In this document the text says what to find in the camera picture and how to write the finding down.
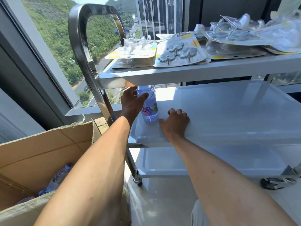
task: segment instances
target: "person's left arm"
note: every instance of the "person's left arm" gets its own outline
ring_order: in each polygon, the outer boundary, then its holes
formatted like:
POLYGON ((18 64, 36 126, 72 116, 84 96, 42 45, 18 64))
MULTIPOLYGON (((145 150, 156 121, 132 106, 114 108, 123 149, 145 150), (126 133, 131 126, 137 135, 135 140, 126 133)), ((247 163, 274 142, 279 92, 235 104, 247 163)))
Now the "person's left arm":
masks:
POLYGON ((129 88, 121 97, 122 113, 84 153, 45 206, 35 226, 92 225, 118 213, 129 132, 148 94, 136 98, 129 88))

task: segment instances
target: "skyscraper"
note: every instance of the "skyscraper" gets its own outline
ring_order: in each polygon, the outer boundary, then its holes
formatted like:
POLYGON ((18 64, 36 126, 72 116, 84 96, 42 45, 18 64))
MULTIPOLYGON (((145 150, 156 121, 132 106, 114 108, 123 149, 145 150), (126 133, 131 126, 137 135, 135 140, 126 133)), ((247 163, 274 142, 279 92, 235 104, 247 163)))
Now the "skyscraper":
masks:
POLYGON ((183 0, 136 0, 142 35, 174 34, 182 31, 183 0))

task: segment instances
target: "metal pole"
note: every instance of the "metal pole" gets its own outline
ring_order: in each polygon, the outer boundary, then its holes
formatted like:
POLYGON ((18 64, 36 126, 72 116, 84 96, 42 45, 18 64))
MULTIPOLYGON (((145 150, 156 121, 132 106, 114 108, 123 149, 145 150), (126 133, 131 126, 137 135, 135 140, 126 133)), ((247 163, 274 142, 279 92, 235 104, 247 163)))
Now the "metal pole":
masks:
MULTIPOLYGON (((82 70, 88 87, 90 88, 108 126, 110 127, 116 120, 116 116, 105 90, 99 89, 95 83, 95 78, 99 75, 99 73, 96 70, 87 41, 87 22, 89 17, 94 15, 110 15, 112 17, 117 27, 122 46, 125 33, 121 18, 113 6, 82 4, 74 6, 70 11, 68 30, 74 56, 82 70)), ((125 160, 131 170, 134 182, 142 184, 142 179, 138 178, 137 167, 128 148, 126 149, 125 160)))

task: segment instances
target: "person's right arm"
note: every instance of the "person's right arm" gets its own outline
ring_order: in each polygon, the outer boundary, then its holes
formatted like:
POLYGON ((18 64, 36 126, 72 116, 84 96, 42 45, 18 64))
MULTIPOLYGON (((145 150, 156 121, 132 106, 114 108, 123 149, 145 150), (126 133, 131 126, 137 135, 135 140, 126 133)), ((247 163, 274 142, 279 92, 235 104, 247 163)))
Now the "person's right arm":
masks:
POLYGON ((182 158, 211 226, 297 226, 261 188, 184 137, 186 113, 170 109, 169 114, 160 126, 182 158))

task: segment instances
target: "forearm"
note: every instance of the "forearm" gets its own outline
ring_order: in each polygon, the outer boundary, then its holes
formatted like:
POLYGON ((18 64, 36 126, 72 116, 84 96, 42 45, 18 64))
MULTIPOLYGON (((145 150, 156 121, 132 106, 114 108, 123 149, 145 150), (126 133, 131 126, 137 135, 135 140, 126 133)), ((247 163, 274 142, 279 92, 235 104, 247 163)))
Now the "forearm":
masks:
POLYGON ((36 225, 88 225, 114 214, 122 195, 130 125, 120 117, 78 160, 36 225))
POLYGON ((171 143, 212 226, 296 226, 268 194, 224 161, 185 138, 173 138, 171 143))

